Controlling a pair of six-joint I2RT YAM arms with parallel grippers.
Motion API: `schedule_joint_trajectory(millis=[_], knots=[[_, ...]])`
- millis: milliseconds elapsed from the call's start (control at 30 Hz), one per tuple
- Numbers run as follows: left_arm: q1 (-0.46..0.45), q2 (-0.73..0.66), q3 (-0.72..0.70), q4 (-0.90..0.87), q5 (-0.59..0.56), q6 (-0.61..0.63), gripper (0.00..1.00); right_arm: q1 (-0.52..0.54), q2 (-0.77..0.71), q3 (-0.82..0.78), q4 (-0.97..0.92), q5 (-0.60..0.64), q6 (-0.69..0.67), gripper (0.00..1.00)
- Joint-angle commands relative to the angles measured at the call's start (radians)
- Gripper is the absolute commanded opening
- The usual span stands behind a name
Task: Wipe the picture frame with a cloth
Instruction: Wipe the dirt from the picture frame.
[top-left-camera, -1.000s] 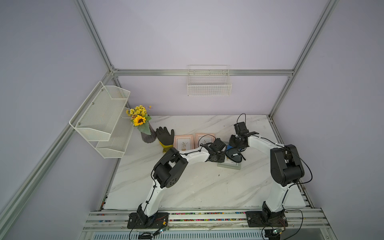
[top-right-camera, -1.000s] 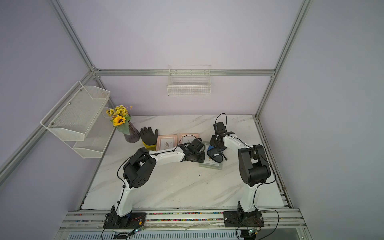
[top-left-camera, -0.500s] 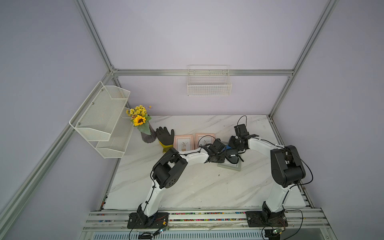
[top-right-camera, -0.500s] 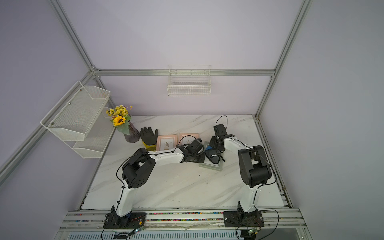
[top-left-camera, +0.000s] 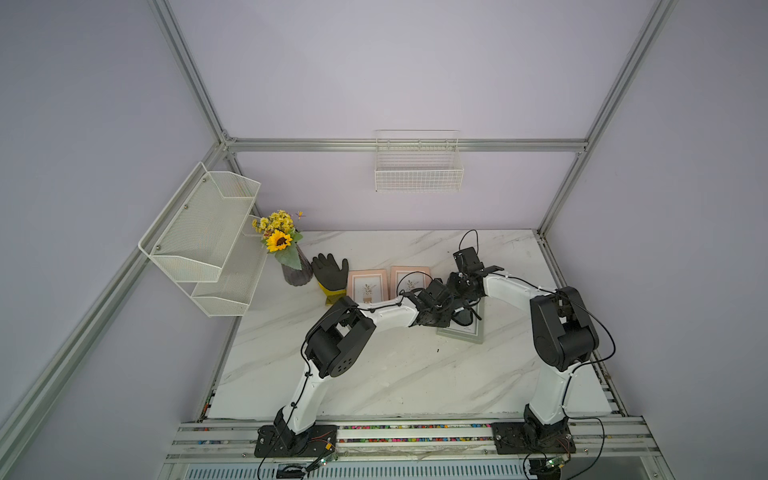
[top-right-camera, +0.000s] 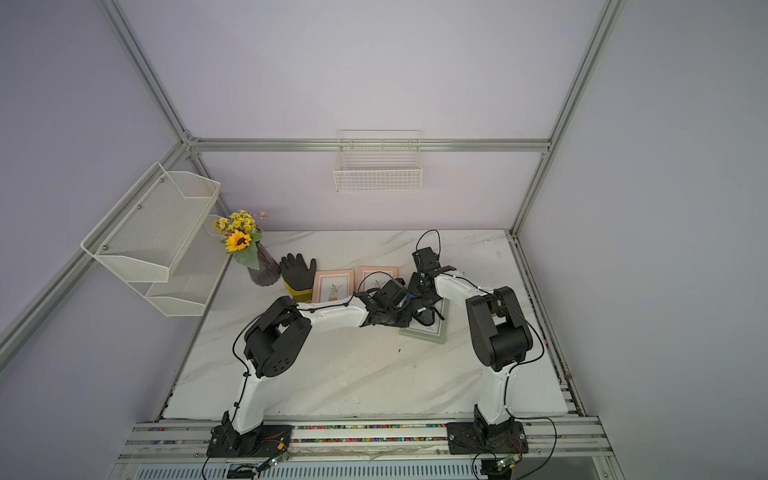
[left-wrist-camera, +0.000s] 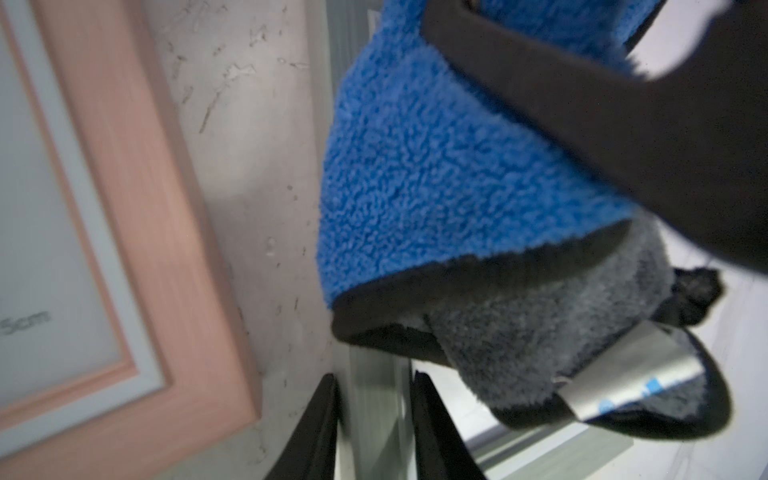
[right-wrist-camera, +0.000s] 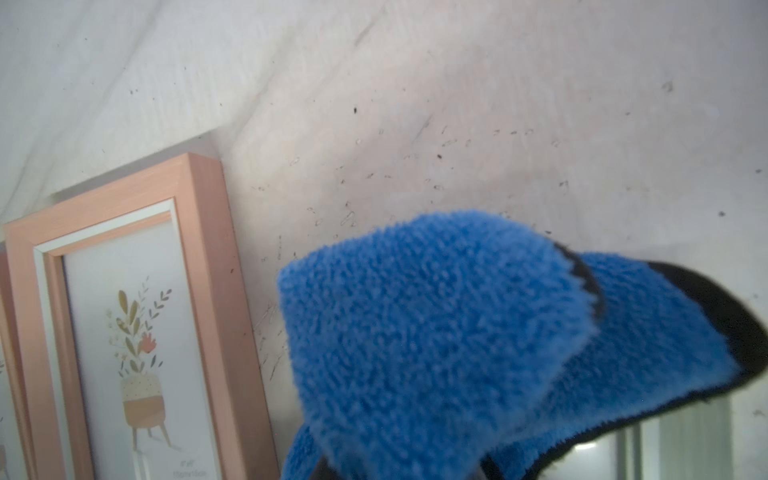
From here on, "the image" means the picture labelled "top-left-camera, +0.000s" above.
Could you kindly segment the pink picture frame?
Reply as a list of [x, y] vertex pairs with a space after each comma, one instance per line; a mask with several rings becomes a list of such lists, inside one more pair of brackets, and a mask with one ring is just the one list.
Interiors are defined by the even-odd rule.
[[350, 271], [347, 295], [358, 304], [373, 304], [389, 299], [388, 275], [384, 269]]
[[426, 288], [431, 282], [431, 271], [423, 266], [392, 266], [389, 270], [389, 294], [395, 299], [401, 292]]

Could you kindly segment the green picture frame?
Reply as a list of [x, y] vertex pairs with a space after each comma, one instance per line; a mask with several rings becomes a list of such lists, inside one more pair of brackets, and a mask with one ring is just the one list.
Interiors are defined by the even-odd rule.
[[482, 344], [484, 341], [483, 317], [485, 300], [477, 300], [470, 305], [475, 311], [475, 321], [472, 326], [461, 327], [450, 321], [447, 327], [437, 329], [436, 334], [460, 341]]

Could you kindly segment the blue microfibre cloth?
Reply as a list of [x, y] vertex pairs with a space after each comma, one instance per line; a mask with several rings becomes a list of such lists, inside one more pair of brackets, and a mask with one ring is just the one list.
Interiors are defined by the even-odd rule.
[[461, 327], [469, 327], [474, 324], [475, 311], [471, 305], [460, 305], [451, 314], [451, 321]]

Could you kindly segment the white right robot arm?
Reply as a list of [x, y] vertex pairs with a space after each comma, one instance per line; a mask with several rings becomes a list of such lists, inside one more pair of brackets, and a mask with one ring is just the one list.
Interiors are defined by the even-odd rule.
[[457, 271], [448, 287], [455, 296], [451, 320], [469, 326], [480, 319], [474, 306], [486, 297], [501, 300], [528, 314], [535, 351], [543, 363], [535, 393], [524, 410], [523, 428], [533, 440], [561, 434], [567, 426], [568, 389], [579, 368], [599, 346], [592, 316], [578, 290], [548, 290], [485, 266], [473, 248], [453, 254]]

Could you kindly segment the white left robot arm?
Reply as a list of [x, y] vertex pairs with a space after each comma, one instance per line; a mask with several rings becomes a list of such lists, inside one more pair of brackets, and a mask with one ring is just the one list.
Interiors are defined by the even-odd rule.
[[280, 434], [296, 436], [314, 426], [329, 387], [357, 362], [376, 333], [396, 328], [444, 328], [458, 296], [441, 280], [391, 301], [359, 305], [345, 296], [306, 334], [300, 348], [303, 373], [291, 400], [275, 416]]

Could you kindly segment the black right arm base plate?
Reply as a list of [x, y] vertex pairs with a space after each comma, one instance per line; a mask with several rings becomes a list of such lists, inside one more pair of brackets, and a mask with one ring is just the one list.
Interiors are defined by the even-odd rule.
[[525, 407], [521, 420], [494, 422], [491, 430], [499, 455], [572, 454], [576, 451], [566, 417], [545, 424], [529, 406]]

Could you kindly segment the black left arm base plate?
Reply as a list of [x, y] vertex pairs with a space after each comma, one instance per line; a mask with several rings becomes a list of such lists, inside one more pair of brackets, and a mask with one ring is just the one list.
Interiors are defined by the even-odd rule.
[[258, 430], [254, 448], [256, 458], [315, 458], [335, 450], [339, 427], [313, 424], [302, 433], [287, 426], [288, 416], [281, 409], [272, 424]]

